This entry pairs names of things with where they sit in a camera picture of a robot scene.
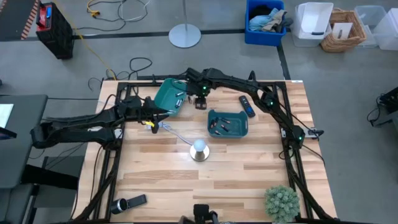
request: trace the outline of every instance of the wooden table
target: wooden table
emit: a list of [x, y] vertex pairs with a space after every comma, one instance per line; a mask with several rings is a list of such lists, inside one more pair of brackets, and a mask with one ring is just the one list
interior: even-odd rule
[[[103, 107], [105, 99], [110, 94], [115, 94], [117, 84], [114, 81], [104, 82], [97, 112]], [[286, 81], [286, 85], [293, 114], [307, 126], [313, 126], [304, 84]], [[158, 89], [159, 87], [140, 87], [139, 95], [154, 99]], [[257, 115], [249, 119], [249, 132], [244, 138], [215, 139], [206, 130], [208, 110], [240, 112], [242, 106], [238, 97], [241, 95], [238, 91], [217, 88], [207, 97], [207, 110], [196, 110], [186, 101], [178, 117], [165, 120], [189, 141], [204, 139], [207, 142], [210, 156], [205, 162], [195, 162], [188, 153], [190, 146], [163, 129], [152, 134], [141, 124], [126, 123], [114, 198], [146, 194], [148, 203], [112, 215], [111, 221], [177, 222], [182, 215], [193, 217], [193, 205], [196, 203], [208, 204], [211, 210], [218, 213], [220, 221], [271, 221], [264, 212], [264, 192], [272, 186], [289, 185], [285, 161], [278, 158], [278, 153], [282, 151], [278, 124], [271, 115], [260, 111], [251, 101]], [[316, 140], [306, 139], [304, 144], [320, 153]], [[97, 143], [88, 145], [75, 216], [90, 201], [94, 161], [99, 146]], [[95, 192], [103, 155], [104, 152], [101, 152], [96, 167]], [[322, 161], [305, 148], [301, 149], [301, 155], [309, 191], [325, 211], [335, 217], [335, 207]], [[107, 196], [106, 192], [99, 217], [104, 217]], [[303, 203], [301, 211], [305, 217]]]

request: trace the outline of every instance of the succulent plant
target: succulent plant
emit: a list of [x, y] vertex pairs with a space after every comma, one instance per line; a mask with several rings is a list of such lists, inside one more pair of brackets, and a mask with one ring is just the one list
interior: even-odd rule
[[299, 197], [290, 187], [271, 187], [266, 190], [265, 196], [266, 213], [274, 222], [291, 222], [300, 212]]

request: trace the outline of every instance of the silver round base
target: silver round base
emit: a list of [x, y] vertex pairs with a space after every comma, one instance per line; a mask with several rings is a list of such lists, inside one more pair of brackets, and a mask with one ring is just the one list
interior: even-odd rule
[[189, 153], [191, 154], [191, 157], [194, 161], [203, 162], [209, 157], [210, 150], [209, 150], [209, 147], [206, 146], [206, 148], [205, 148], [205, 150], [203, 150], [203, 152], [197, 152], [195, 150], [195, 148], [193, 146], [191, 146]]
[[187, 30], [185, 30], [185, 24], [179, 24], [173, 27], [169, 32], [170, 42], [174, 46], [181, 48], [195, 46], [201, 37], [200, 30], [192, 24], [187, 24]]

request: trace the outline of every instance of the concrete floor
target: concrete floor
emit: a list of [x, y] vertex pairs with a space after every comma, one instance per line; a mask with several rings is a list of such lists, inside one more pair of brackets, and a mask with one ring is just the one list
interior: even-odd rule
[[[305, 2], [285, 1], [292, 11]], [[353, 9], [357, 5], [376, 4], [388, 11], [398, 7], [395, 0], [328, 1], [335, 7]], [[136, 3], [126, 5], [126, 17], [139, 15]], [[86, 1], [61, 0], [65, 12], [78, 27], [106, 25], [85, 13]], [[187, 0], [188, 19], [200, 29], [242, 29], [246, 2], [242, 0]], [[114, 6], [98, 7], [102, 15], [116, 17]], [[149, 15], [142, 21], [128, 24], [120, 33], [162, 32], [182, 22], [179, 0], [152, 0]], [[34, 36], [33, 27], [30, 36]], [[102, 34], [83, 30], [84, 34]], [[187, 67], [202, 70], [215, 67], [228, 75], [246, 78], [251, 70], [258, 79], [281, 80], [282, 69], [275, 47], [246, 45], [244, 34], [203, 35], [200, 43], [190, 49], [178, 49], [167, 37], [136, 37], [123, 39], [91, 39], [87, 43], [109, 63], [115, 72], [128, 69], [133, 57], [149, 57], [154, 64], [140, 75], [177, 74]], [[398, 52], [380, 49], [354, 49], [345, 54], [327, 54], [321, 48], [296, 48], [291, 34], [283, 48], [293, 80], [303, 80], [312, 115], [318, 129], [325, 130], [320, 145], [326, 162], [336, 211], [342, 220], [369, 223], [396, 223], [398, 201], [398, 133], [392, 125], [375, 129], [366, 115], [375, 107], [375, 99], [398, 83]], [[0, 42], [0, 78], [4, 86], [0, 94], [45, 93], [52, 97], [95, 98], [87, 87], [91, 77], [104, 77], [104, 67], [82, 45], [75, 42], [74, 58], [55, 60], [37, 41]], [[141, 67], [145, 62], [137, 62]], [[49, 101], [45, 116], [76, 116], [94, 112], [94, 101]], [[45, 156], [56, 156], [69, 146], [58, 145], [46, 150]], [[32, 150], [32, 157], [39, 150]], [[75, 156], [84, 155], [85, 150]], [[43, 157], [29, 161], [41, 164]], [[39, 210], [36, 223], [59, 222], [69, 217], [70, 208]]]

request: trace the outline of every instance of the teal basket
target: teal basket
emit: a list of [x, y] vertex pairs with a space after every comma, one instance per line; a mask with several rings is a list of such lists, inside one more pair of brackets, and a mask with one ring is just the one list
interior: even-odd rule
[[[218, 122], [215, 127], [210, 128], [211, 120], [218, 118]], [[231, 123], [225, 123], [221, 119], [227, 119]], [[224, 125], [228, 131], [225, 131], [221, 125]], [[214, 110], [210, 110], [207, 119], [207, 131], [211, 137], [214, 138], [242, 138], [248, 133], [248, 116], [244, 111], [240, 113], [218, 113]]]
[[[183, 93], [180, 96], [175, 96], [177, 93]], [[176, 116], [184, 103], [187, 95], [187, 84], [178, 81], [174, 78], [167, 78], [160, 86], [155, 96], [155, 105], [164, 110], [168, 110], [170, 116]], [[181, 99], [180, 107], [176, 108], [175, 104]]]

